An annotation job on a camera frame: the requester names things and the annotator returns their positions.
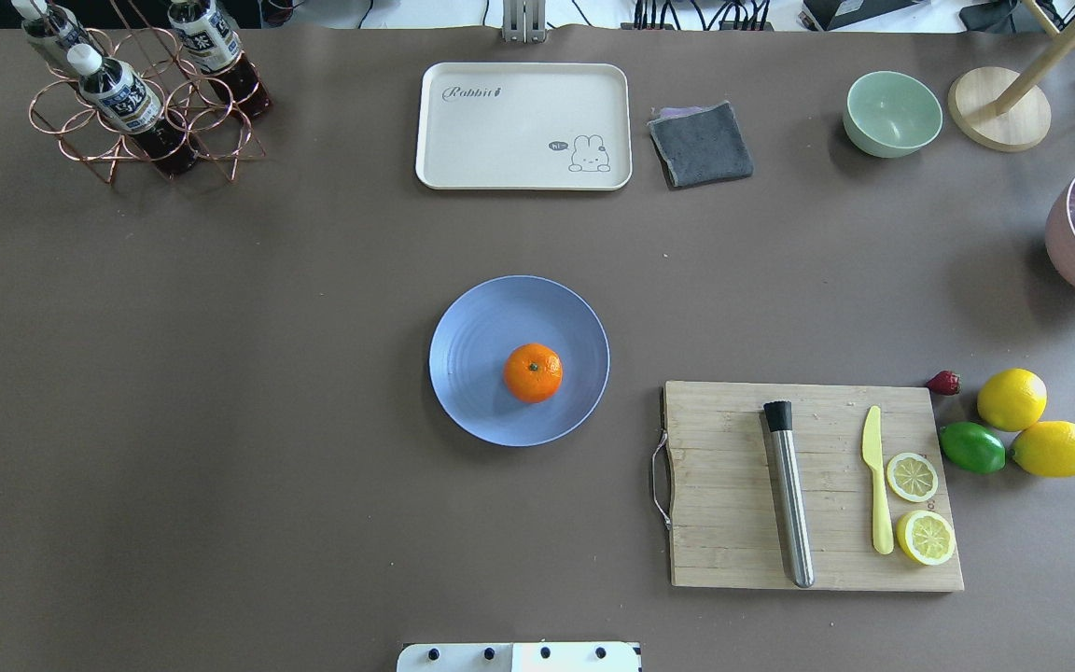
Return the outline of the orange mandarin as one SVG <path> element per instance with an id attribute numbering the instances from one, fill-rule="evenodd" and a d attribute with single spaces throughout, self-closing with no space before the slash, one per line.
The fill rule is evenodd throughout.
<path id="1" fill-rule="evenodd" d="M 502 370 L 510 394 L 526 404 L 549 400 L 562 386 L 563 374 L 562 358 L 538 342 L 513 349 Z"/>

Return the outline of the blue round plate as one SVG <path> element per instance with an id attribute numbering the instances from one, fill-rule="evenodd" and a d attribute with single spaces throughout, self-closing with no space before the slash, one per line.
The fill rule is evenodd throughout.
<path id="1" fill-rule="evenodd" d="M 530 342 L 550 347 L 565 370 L 559 390 L 538 404 L 516 399 L 504 382 L 511 352 Z M 593 308 L 558 282 L 491 278 L 445 310 L 429 373 L 440 405 L 470 434 L 494 445 L 543 445 L 592 415 L 608 384 L 608 337 Z"/>

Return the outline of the cream rabbit tray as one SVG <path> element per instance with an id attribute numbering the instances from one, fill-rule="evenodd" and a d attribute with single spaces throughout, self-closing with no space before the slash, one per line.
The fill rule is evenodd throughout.
<path id="1" fill-rule="evenodd" d="M 431 65 L 414 170 L 431 189 L 622 188 L 628 80 L 610 63 Z"/>

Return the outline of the grey folded cloth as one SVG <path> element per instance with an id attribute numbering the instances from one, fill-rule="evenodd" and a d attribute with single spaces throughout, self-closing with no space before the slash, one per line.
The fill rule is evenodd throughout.
<path id="1" fill-rule="evenodd" d="M 682 189 L 748 178 L 755 165 L 733 104 L 663 108 L 646 123 L 670 187 Z"/>

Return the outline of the steel muddler black tip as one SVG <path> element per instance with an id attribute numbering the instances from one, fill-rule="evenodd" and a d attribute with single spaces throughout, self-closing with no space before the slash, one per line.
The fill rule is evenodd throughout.
<path id="1" fill-rule="evenodd" d="M 796 452 L 792 403 L 788 400 L 768 401 L 763 405 L 766 427 L 775 452 L 779 477 L 779 503 L 785 524 L 786 551 L 790 577 L 797 587 L 809 588 L 816 581 L 809 545 L 809 526 L 805 516 L 801 468 Z"/>

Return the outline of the yellow plastic knife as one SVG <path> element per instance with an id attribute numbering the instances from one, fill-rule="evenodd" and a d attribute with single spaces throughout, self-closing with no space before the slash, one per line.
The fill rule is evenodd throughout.
<path id="1" fill-rule="evenodd" d="M 871 535 L 872 546 L 879 554 L 892 554 L 895 549 L 891 527 L 890 510 L 887 505 L 887 485 L 883 462 L 882 409 L 871 405 L 863 420 L 861 433 L 861 456 L 871 475 Z"/>

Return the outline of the upper lemon slice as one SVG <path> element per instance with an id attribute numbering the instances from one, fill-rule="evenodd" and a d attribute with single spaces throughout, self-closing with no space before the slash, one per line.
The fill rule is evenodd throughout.
<path id="1" fill-rule="evenodd" d="M 885 467 L 885 481 L 897 497 L 913 503 L 930 501 L 938 492 L 938 472 L 924 455 L 904 452 Z"/>

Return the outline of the lemon slice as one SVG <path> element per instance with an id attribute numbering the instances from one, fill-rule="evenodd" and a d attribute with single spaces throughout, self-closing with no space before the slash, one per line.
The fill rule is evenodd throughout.
<path id="1" fill-rule="evenodd" d="M 904 452 L 885 467 L 885 481 L 897 497 L 913 503 L 930 501 L 938 492 L 938 472 L 924 455 Z"/>
<path id="2" fill-rule="evenodd" d="M 911 560 L 934 567 L 950 561 L 956 551 L 954 527 L 935 511 L 909 511 L 895 524 L 895 540 Z"/>

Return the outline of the red strawberry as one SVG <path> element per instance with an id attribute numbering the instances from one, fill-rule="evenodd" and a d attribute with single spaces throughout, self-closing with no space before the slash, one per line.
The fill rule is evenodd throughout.
<path id="1" fill-rule="evenodd" d="M 924 387 L 930 394 L 950 397 L 960 394 L 961 378 L 955 371 L 943 370 L 929 378 Z"/>

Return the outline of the green bowl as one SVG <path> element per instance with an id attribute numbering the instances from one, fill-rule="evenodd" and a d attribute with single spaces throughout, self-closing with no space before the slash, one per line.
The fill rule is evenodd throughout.
<path id="1" fill-rule="evenodd" d="M 852 82 L 842 112 L 845 133 L 870 156 L 893 159 L 926 147 L 942 131 L 937 97 L 920 80 L 893 71 Z"/>

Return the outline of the back right tea bottle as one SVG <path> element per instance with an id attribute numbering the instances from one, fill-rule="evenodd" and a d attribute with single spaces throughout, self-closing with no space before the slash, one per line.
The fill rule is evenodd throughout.
<path id="1" fill-rule="evenodd" d="M 171 1 L 168 22 L 183 51 L 204 76 L 221 104 L 239 118 L 260 118 L 272 109 L 272 97 L 244 54 L 242 39 L 215 1 Z"/>

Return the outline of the whole lemon near strawberry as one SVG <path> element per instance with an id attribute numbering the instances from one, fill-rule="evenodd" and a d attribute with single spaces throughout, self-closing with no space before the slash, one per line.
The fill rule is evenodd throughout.
<path id="1" fill-rule="evenodd" d="M 1037 424 L 1048 405 L 1048 387 L 1024 369 L 999 371 L 981 386 L 977 413 L 991 427 L 1021 431 Z"/>

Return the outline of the front tea bottle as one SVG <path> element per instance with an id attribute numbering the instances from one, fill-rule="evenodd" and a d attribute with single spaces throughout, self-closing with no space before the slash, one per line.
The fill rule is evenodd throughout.
<path id="1" fill-rule="evenodd" d="M 77 73 L 81 97 L 117 131 L 131 137 L 164 175 L 192 169 L 198 160 L 195 140 L 167 119 L 162 99 L 131 65 L 85 43 L 69 48 L 64 59 Z"/>

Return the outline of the whole lemon outer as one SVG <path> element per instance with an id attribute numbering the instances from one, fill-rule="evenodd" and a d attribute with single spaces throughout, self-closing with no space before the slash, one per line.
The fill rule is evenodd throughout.
<path id="1" fill-rule="evenodd" d="M 1037 421 L 1012 440 L 1012 459 L 1031 475 L 1075 476 L 1075 424 Z"/>

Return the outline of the back left tea bottle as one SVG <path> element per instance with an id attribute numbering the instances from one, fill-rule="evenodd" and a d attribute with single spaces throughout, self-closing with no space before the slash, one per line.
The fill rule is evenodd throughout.
<path id="1" fill-rule="evenodd" d="M 22 16 L 22 30 L 30 46 L 56 71 L 68 71 L 67 52 L 77 44 L 104 54 L 69 9 L 48 1 L 14 0 L 11 4 Z"/>

